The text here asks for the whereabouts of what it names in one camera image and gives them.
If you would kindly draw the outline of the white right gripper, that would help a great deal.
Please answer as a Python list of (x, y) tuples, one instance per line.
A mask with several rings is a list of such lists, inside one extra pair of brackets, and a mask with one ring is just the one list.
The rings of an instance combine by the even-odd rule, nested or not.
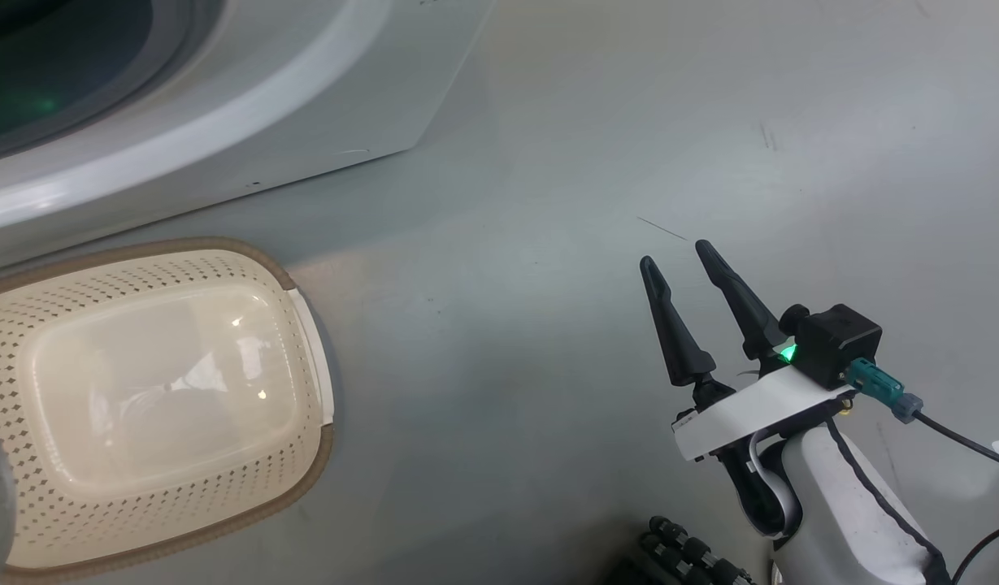
[[(743, 336), (748, 359), (778, 356), (788, 337), (767, 305), (707, 240), (695, 244), (710, 282), (725, 297)], [(701, 349), (671, 303), (671, 289), (652, 257), (640, 261), (645, 288), (667, 375), (675, 388), (707, 381), (715, 360)], [(792, 436), (837, 414), (852, 386), (829, 390), (796, 367), (764, 375), (759, 381), (719, 402), (693, 411), (671, 426), (684, 459), (712, 456), (725, 467), (738, 500), (752, 526), (764, 537), (786, 537), (801, 517), (795, 492), (762, 464), (759, 442), (771, 436)]]

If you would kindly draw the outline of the white front-load washing machine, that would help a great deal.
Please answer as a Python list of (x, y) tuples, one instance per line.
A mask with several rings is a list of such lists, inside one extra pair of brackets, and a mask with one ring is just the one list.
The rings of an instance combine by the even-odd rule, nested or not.
[(414, 147), (496, 0), (227, 0), (190, 63), (0, 159), (0, 269)]

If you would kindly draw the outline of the cream perforated laundry basket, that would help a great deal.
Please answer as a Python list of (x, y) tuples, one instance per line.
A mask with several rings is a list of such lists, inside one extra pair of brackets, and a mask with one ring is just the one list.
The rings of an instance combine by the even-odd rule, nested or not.
[(294, 278), (179, 238), (0, 278), (0, 441), (17, 495), (0, 585), (109, 573), (298, 503), (333, 392)]

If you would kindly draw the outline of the grey rubber door gasket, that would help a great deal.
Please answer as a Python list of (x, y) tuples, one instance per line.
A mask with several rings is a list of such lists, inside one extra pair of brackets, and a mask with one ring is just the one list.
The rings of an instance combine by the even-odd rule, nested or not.
[(0, 159), (88, 127), (164, 85), (227, 0), (0, 0)]

